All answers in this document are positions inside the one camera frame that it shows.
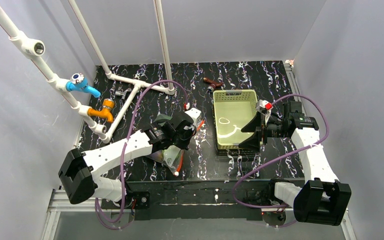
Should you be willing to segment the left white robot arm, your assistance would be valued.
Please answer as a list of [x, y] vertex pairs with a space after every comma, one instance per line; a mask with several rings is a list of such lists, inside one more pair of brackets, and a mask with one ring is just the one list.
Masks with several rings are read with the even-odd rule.
[[188, 150], [201, 120], [202, 113], [196, 108], [176, 112], [171, 117], [158, 115], [129, 139], [94, 150], [70, 150], [58, 171], [69, 202], [76, 205], [90, 198], [121, 201], [121, 181], [103, 177], [103, 174], [141, 157], [163, 164], [177, 177], [183, 164], [183, 153]]

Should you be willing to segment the clear zip top bag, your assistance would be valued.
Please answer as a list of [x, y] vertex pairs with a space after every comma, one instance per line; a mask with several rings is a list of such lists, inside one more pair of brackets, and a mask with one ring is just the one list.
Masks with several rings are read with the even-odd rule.
[[[155, 120], [170, 120], [172, 116], [160, 114], [156, 117]], [[145, 133], [150, 138], [149, 143], [151, 144], [151, 126], [145, 129]], [[152, 153], [147, 155], [146, 157], [155, 162], [163, 164], [171, 171], [174, 176], [177, 177], [180, 175], [185, 151], [187, 150], [179, 149], [176, 146], [170, 146], [168, 149], [165, 150], [152, 150]]]

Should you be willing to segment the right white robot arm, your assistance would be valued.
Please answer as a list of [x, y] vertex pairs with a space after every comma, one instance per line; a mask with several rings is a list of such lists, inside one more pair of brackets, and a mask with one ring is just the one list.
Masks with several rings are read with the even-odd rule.
[[276, 118], [273, 105], [266, 100], [256, 103], [256, 114], [242, 129], [252, 135], [239, 144], [241, 149], [259, 151], [269, 138], [289, 138], [299, 152], [305, 184], [271, 179], [265, 198], [286, 204], [301, 223], [338, 226], [343, 220], [352, 190], [341, 183], [331, 169], [320, 143], [319, 126], [314, 117], [305, 116], [299, 101], [283, 104], [283, 117]]

